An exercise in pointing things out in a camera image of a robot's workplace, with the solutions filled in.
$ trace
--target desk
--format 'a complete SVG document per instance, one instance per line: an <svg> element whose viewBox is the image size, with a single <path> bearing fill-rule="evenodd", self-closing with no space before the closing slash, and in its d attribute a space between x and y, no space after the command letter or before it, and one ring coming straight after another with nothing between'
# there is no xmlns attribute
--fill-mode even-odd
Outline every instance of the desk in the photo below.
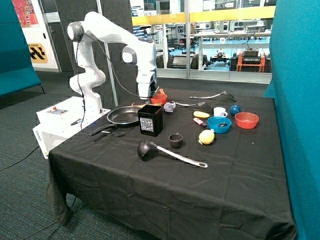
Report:
<svg viewBox="0 0 320 240"><path fill-rule="evenodd" d="M252 36L253 33L245 33L243 31L237 31L237 32L231 32L231 33L208 33L208 32L200 32L198 34L195 34L194 37L199 38L199 64L198 64L198 70L202 69L203 62L202 62L202 57L203 57L203 49L246 49L248 48L247 40L243 40L243 42L233 42L226 43L224 44L219 44L219 43L204 43L204 38L248 38ZM270 37L271 32L266 31L266 32L256 32L254 34L254 37ZM254 49L268 49L269 48L269 43L266 42L255 42L255 43L250 43L250 48Z"/></svg>
<svg viewBox="0 0 320 240"><path fill-rule="evenodd" d="M165 89L168 101L198 103L189 96L214 92ZM121 128L122 137L88 136L106 117L88 126L49 153L46 200L55 218L66 224L70 209L66 194L73 194L91 209L109 214L127 226L162 240L294 239L286 173L272 98L236 96L243 112L256 113L256 128L236 126L217 134L211 145L200 145L204 130L193 121L199 108L177 106L163 113L157 137L140 134L139 126ZM227 96L205 100L212 107L234 105ZM125 102L130 105L137 99ZM184 145L170 148L168 136L180 133ZM205 162L208 168L151 152L148 161L137 146L152 140L184 157Z"/></svg>

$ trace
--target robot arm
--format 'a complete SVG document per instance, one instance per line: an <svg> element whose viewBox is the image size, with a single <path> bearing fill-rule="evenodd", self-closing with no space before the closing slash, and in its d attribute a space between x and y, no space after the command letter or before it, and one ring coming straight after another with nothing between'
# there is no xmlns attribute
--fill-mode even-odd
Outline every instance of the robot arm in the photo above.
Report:
<svg viewBox="0 0 320 240"><path fill-rule="evenodd" d="M70 85L76 92L83 93L86 111L96 112L102 109L100 96L93 92L92 88L101 85L106 80L104 73L95 64L92 50L93 40L100 40L107 44L125 44L122 59L128 65L138 67L136 82L140 98L148 101L149 97L156 93L157 55L155 44L151 39L137 38L96 12L89 12L84 21L70 23L67 33L73 41L77 64L85 69L85 73L71 78Z"/></svg>

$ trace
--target glass wall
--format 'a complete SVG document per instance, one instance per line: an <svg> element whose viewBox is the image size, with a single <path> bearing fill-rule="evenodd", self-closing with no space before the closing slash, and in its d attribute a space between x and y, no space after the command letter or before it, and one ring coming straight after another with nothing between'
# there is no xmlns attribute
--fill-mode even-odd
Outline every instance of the glass wall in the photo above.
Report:
<svg viewBox="0 0 320 240"><path fill-rule="evenodd" d="M131 0L132 23L137 36L155 41L159 77L269 83L275 5L276 0Z"/></svg>

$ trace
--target teal partition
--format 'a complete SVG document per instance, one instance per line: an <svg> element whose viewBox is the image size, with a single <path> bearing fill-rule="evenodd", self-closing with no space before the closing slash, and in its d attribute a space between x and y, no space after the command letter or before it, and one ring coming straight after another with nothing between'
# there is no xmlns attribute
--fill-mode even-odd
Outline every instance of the teal partition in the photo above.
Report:
<svg viewBox="0 0 320 240"><path fill-rule="evenodd" d="M41 84L11 0L1 1L0 59L0 96Z"/></svg>
<svg viewBox="0 0 320 240"><path fill-rule="evenodd" d="M275 99L299 240L320 239L319 16L319 1L277 1L264 95Z"/></svg>

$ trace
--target floor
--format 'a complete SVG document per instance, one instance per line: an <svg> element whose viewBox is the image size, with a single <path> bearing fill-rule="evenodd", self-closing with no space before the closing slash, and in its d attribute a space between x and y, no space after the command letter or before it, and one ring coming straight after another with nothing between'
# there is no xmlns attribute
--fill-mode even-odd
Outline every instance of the floor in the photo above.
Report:
<svg viewBox="0 0 320 240"><path fill-rule="evenodd" d="M71 223L60 227L51 215L44 194L48 162L42 156L32 129L39 124L36 112L77 96L69 87L72 73L37 72L40 86L0 97L0 239L2 240L156 240L131 229L109 215L67 196L75 211ZM159 78L162 88L193 89L233 95L263 96L267 85Z"/></svg>

